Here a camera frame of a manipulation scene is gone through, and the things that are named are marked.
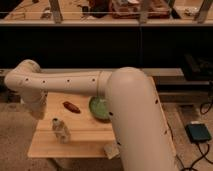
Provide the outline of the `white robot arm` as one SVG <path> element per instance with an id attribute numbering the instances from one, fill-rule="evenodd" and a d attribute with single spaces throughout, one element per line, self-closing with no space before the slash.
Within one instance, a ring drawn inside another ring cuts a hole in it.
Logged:
<path id="1" fill-rule="evenodd" d="M 178 171 L 159 96 L 142 70 L 45 74 L 35 61 L 24 60 L 4 83 L 39 117 L 47 92 L 104 97 L 124 171 Z"/>

